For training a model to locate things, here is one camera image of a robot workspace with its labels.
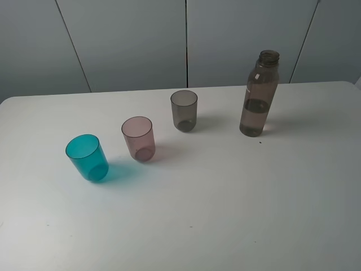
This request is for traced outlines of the teal plastic cup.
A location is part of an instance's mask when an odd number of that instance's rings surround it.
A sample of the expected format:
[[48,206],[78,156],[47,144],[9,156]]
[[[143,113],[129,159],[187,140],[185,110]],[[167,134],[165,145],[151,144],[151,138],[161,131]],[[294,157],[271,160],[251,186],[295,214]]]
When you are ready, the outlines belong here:
[[109,164],[98,137],[83,134],[73,138],[65,153],[80,175],[91,182],[101,181],[108,173]]

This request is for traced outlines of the pink plastic cup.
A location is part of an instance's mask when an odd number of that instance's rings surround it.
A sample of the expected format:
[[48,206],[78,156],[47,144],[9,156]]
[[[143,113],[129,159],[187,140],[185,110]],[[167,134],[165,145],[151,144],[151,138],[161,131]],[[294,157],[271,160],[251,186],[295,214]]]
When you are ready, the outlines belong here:
[[144,116],[127,119],[121,127],[131,157],[141,163],[151,160],[156,152],[153,124]]

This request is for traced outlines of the brown transparent water bottle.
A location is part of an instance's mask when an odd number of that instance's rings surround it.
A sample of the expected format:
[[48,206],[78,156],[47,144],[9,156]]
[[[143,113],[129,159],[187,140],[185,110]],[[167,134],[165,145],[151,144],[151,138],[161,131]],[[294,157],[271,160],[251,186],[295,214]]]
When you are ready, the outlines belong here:
[[249,74],[239,126],[248,137],[262,134],[279,84],[279,58],[277,51],[261,51]]

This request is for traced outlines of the grey plastic cup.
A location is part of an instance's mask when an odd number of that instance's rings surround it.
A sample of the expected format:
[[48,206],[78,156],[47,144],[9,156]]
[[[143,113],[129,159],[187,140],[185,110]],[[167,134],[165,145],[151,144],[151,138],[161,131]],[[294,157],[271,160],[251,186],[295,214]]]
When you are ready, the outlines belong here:
[[190,132],[197,122],[197,94],[178,90],[171,95],[170,101],[174,126],[181,132]]

